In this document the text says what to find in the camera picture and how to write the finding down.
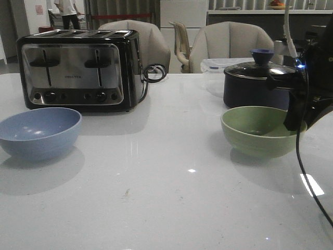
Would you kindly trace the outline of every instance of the black pants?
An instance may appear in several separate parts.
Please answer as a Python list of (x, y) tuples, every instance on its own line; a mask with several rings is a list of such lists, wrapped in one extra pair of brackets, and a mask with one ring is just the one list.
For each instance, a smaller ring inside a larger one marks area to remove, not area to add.
[(72, 21), (73, 28), (76, 30), (80, 29), (79, 20), (77, 15), (68, 15), (68, 16), (62, 16), (62, 23), (63, 23), (63, 29), (68, 30), (69, 29), (69, 22)]

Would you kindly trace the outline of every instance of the door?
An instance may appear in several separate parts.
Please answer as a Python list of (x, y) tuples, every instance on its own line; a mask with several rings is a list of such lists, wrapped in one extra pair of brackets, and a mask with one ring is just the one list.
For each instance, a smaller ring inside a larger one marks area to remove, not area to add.
[(16, 29), (9, 0), (0, 1), (0, 33), (6, 58), (16, 56)]

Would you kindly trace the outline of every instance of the green bowl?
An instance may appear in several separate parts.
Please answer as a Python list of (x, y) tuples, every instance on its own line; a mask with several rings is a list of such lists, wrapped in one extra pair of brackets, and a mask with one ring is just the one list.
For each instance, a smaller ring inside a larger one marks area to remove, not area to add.
[[(257, 158), (276, 158), (296, 147), (296, 131), (288, 131), (283, 122), (285, 110), (244, 106), (231, 108), (221, 115), (224, 135), (238, 151)], [(302, 123), (301, 137), (306, 131)]]

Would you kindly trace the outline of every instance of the shelf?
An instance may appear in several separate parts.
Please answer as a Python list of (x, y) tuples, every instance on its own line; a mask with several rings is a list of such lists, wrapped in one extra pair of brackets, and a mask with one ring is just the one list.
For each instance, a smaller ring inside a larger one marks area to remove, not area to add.
[[(284, 10), (208, 10), (208, 15), (283, 15)], [(291, 15), (301, 15), (301, 14), (332, 14), (333, 10), (325, 9), (291, 9), (289, 14)]]

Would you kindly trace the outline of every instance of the beige chair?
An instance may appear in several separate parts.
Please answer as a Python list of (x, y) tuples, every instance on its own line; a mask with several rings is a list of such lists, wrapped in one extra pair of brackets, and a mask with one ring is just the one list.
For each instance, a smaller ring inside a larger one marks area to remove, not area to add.
[[(239, 22), (220, 22), (199, 30), (189, 57), (192, 73), (201, 73), (200, 63), (208, 58), (252, 57), (254, 48), (273, 49), (274, 43), (260, 27)], [(283, 63), (283, 56), (274, 55), (272, 62)]]
[(175, 29), (175, 49), (174, 53), (177, 56), (178, 61), (182, 63), (182, 73), (190, 73), (189, 66), (189, 54), (190, 46), (188, 42), (188, 36), (186, 27), (181, 22), (169, 22)]
[(105, 23), (98, 29), (136, 30), (139, 32), (143, 67), (145, 68), (150, 64), (162, 64), (165, 66), (166, 72), (169, 72), (171, 56), (170, 48), (156, 25), (135, 20), (122, 20)]

